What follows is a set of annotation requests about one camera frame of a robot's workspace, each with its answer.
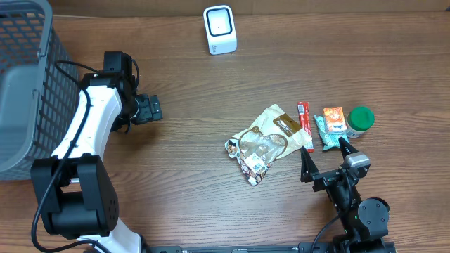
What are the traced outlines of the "small orange snack packet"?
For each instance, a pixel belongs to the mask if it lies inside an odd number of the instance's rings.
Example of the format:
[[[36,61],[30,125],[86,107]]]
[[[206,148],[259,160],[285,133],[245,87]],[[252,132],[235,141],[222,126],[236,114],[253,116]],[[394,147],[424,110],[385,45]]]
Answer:
[[[342,134],[347,130],[347,124],[342,107],[324,108],[326,132],[330,134]]]

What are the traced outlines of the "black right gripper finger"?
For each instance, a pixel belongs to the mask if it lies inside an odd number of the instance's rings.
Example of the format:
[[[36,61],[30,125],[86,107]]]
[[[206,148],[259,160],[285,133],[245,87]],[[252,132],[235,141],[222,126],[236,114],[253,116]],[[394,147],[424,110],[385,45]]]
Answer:
[[[300,180],[303,183],[312,182],[314,177],[319,174],[319,170],[305,147],[300,148],[300,154],[302,163]]]
[[[346,138],[339,137],[338,141],[343,158],[346,158],[346,156],[358,152],[358,150],[355,147],[353,147]]]

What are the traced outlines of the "teal orange snack pack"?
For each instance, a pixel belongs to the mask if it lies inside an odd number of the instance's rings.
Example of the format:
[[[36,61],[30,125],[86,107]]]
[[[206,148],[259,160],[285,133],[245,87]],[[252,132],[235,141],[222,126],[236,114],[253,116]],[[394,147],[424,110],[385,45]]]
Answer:
[[[326,132],[326,123],[323,116],[314,115],[314,120],[316,122],[319,136],[323,143],[323,151],[331,150],[332,148],[339,148],[339,138],[343,138],[347,142],[349,139],[346,134],[328,134]]]

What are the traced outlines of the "red stick packet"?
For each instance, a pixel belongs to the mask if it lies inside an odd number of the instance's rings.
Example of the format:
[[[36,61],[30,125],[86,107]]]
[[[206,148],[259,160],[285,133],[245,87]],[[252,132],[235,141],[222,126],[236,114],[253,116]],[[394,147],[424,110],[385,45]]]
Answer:
[[[314,144],[312,141],[311,124],[309,118],[309,102],[297,102],[297,111],[299,115],[300,126],[308,133],[311,140],[305,145],[308,153],[314,152]]]

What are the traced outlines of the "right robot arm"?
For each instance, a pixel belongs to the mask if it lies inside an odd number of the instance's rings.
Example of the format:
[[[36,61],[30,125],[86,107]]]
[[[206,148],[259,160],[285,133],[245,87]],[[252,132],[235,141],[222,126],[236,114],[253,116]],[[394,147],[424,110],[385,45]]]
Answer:
[[[316,235],[313,242],[302,242],[301,252],[395,253],[393,242],[385,242],[388,235],[390,206],[379,197],[365,200],[356,189],[371,165],[369,157],[358,151],[344,138],[339,138],[343,163],[335,170],[321,173],[307,149],[302,147],[301,178],[312,182],[313,191],[326,191],[337,216]]]

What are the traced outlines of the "brown white snack pouch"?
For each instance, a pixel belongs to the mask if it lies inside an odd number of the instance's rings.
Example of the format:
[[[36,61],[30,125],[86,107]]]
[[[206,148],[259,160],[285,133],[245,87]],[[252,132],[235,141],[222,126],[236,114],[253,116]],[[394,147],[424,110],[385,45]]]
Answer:
[[[271,165],[305,148],[312,137],[277,104],[266,108],[254,122],[228,139],[224,148],[235,159],[251,186],[257,186]]]

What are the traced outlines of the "green lidded jar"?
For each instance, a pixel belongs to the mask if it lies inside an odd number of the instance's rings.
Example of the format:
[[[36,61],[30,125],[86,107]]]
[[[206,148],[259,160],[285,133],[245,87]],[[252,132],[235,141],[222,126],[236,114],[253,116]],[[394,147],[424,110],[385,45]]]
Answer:
[[[358,138],[375,124],[375,115],[371,109],[359,106],[347,116],[347,136]]]

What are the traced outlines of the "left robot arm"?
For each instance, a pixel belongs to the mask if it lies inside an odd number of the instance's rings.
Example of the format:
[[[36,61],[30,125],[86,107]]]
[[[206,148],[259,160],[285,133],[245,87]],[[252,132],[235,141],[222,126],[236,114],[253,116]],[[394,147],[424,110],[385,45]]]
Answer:
[[[111,132],[123,126],[162,119],[157,96],[138,95],[133,75],[89,73],[78,83],[79,105],[70,127],[48,158],[36,159],[31,168],[39,203],[32,222],[34,246],[37,225],[61,235],[70,244],[87,244],[97,252],[148,252],[142,235],[120,219],[117,193],[103,163]]]

